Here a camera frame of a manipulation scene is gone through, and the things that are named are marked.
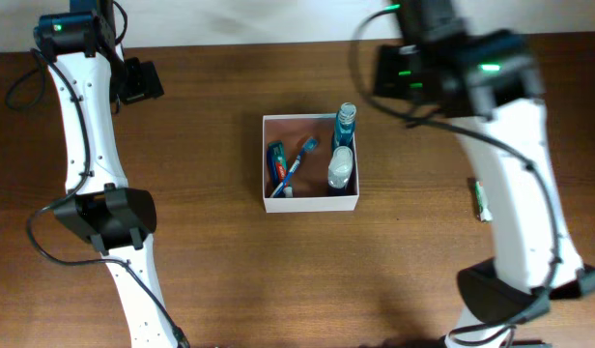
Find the white pink cardboard box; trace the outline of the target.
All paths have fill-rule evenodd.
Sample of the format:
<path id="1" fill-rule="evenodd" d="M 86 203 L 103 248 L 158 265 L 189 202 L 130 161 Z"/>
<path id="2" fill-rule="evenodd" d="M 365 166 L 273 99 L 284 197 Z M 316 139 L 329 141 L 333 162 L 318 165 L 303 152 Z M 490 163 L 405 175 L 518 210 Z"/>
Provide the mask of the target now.
<path id="1" fill-rule="evenodd" d="M 316 213 L 341 212 L 355 209 L 360 196 L 358 158 L 353 158 L 354 169 L 346 192 L 331 195 L 328 190 L 327 173 L 331 161 L 331 143 L 335 115 L 290 114 L 265 115 L 261 135 L 261 193 L 267 213 Z M 292 162 L 309 137 L 318 140 L 318 147 L 302 158 L 297 172 L 291 179 L 294 191 L 292 198 L 273 198 L 269 177 L 267 149 L 272 141 L 280 141 L 285 157 Z"/>

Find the teal mouthwash bottle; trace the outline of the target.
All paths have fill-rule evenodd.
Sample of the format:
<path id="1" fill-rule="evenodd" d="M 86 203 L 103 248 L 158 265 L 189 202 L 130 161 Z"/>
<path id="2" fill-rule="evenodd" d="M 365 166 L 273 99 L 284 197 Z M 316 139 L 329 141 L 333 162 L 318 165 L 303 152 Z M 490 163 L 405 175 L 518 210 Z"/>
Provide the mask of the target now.
<path id="1" fill-rule="evenodd" d="M 339 107 L 335 117 L 332 150 L 336 150 L 340 146 L 352 146 L 356 112 L 356 106 L 350 102 L 344 102 Z"/>

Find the green white soap box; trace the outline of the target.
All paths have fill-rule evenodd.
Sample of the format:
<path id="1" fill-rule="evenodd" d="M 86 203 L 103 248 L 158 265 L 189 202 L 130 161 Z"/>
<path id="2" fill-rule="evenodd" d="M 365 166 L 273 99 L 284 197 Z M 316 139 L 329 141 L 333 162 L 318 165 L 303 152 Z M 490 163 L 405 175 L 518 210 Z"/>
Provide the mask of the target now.
<path id="1" fill-rule="evenodd" d="M 484 190 L 483 183 L 475 181 L 474 191 L 476 195 L 476 202 L 478 206 L 478 216 L 481 222 L 491 222 L 493 220 L 493 214 L 489 209 L 489 201 Z"/>

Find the blue disposable razor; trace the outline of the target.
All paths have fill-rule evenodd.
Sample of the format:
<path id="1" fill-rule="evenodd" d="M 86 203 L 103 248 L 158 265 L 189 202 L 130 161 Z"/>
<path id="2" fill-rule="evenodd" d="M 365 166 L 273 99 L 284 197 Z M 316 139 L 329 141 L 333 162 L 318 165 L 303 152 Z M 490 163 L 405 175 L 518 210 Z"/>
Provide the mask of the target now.
<path id="1" fill-rule="evenodd" d="M 267 148 L 267 169 L 269 172 L 269 178 L 271 181 L 271 185 L 275 188 L 279 181 L 278 181 L 278 173 L 276 170 L 276 149 L 274 146 L 268 146 Z"/>

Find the blue white toothbrush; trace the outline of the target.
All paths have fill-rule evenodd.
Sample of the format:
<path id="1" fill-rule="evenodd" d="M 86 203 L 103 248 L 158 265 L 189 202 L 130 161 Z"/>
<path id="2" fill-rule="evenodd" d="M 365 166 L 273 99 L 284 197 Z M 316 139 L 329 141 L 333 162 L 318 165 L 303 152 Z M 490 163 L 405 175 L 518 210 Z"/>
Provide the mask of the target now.
<path id="1" fill-rule="evenodd" d="M 309 137 L 302 145 L 300 151 L 297 154 L 296 159 L 289 168 L 285 178 L 278 184 L 278 186 L 271 193 L 270 198 L 277 198 L 281 191 L 285 192 L 286 188 L 290 184 L 293 175 L 296 173 L 302 158 L 307 154 L 311 153 L 318 146 L 318 141 L 314 137 Z"/>

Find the green red toothpaste tube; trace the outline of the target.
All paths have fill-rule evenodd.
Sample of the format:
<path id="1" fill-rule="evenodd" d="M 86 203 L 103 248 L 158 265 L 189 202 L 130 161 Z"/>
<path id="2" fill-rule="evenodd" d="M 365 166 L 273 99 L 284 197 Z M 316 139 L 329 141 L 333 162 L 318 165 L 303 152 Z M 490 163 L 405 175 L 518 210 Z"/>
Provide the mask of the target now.
<path id="1" fill-rule="evenodd" d="M 276 170 L 278 173 L 278 181 L 280 183 L 285 178 L 289 170 L 284 153 L 284 145 L 280 140 L 277 140 L 272 141 L 268 144 L 268 146 L 274 146 L 276 149 Z"/>

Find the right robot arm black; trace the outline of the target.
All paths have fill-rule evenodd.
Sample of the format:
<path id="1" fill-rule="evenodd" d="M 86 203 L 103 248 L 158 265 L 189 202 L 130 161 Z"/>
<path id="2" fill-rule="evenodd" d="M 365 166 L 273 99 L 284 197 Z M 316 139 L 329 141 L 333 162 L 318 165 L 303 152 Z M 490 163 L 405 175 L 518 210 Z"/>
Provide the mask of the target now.
<path id="1" fill-rule="evenodd" d="M 516 329 L 552 302 L 595 293 L 562 211 L 547 138 L 538 64 L 502 29 L 473 36 L 448 1 L 393 1 L 403 42 L 381 48 L 367 100 L 432 102 L 444 113 L 403 119 L 457 135 L 492 213 L 495 254 L 459 271 L 464 302 L 441 347 L 511 347 Z"/>

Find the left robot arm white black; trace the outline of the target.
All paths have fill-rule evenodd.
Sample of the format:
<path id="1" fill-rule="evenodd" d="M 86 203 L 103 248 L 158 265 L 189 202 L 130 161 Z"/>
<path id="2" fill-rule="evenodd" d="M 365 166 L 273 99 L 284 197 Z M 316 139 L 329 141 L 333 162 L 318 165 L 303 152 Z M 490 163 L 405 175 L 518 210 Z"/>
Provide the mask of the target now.
<path id="1" fill-rule="evenodd" d="M 110 272 L 134 347 L 186 347 L 184 331 L 168 313 L 154 260 L 156 206 L 131 188 L 121 165 L 112 113 L 123 104 L 164 93 L 153 62 L 123 53 L 124 33 L 114 1 L 71 0 L 61 14 L 44 14 L 33 53 L 58 92 L 67 146 L 64 197 L 47 210 L 98 253 Z"/>

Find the blue foam soap bottle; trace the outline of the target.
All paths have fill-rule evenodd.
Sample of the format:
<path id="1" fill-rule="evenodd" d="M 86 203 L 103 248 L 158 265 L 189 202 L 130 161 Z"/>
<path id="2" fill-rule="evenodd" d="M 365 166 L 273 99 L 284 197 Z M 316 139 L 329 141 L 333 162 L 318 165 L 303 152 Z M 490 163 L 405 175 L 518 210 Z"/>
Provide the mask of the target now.
<path id="1" fill-rule="evenodd" d="M 330 196 L 345 195 L 354 171 L 354 152 L 348 146 L 339 146 L 328 165 L 327 189 Z"/>

